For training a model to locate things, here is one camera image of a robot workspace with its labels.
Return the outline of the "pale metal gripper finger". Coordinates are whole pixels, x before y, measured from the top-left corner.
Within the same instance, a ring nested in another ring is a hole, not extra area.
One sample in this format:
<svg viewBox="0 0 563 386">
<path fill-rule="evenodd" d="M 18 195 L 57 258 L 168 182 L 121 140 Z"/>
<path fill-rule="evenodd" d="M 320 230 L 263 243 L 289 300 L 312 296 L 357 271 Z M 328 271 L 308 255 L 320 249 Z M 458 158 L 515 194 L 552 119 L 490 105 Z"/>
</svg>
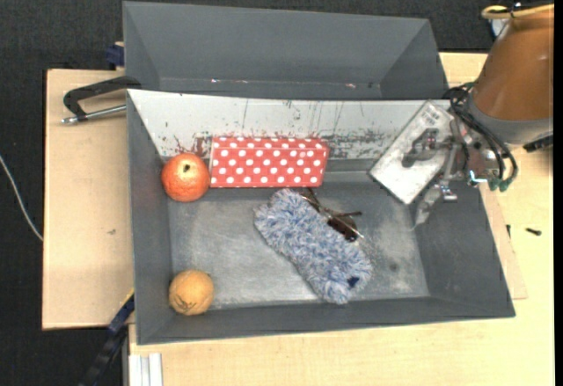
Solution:
<svg viewBox="0 0 563 386">
<path fill-rule="evenodd" d="M 447 183 L 435 184 L 424 193 L 421 202 L 416 208 L 413 229 L 416 229 L 428 220 L 431 211 L 440 200 L 446 203 L 457 201 L 457 194 L 452 191 Z"/>
<path fill-rule="evenodd" d="M 432 159 L 444 148 L 443 142 L 438 140 L 440 130 L 425 129 L 411 144 L 411 148 L 403 155 L 401 165 L 411 168 L 416 162 L 426 162 Z"/>
</svg>

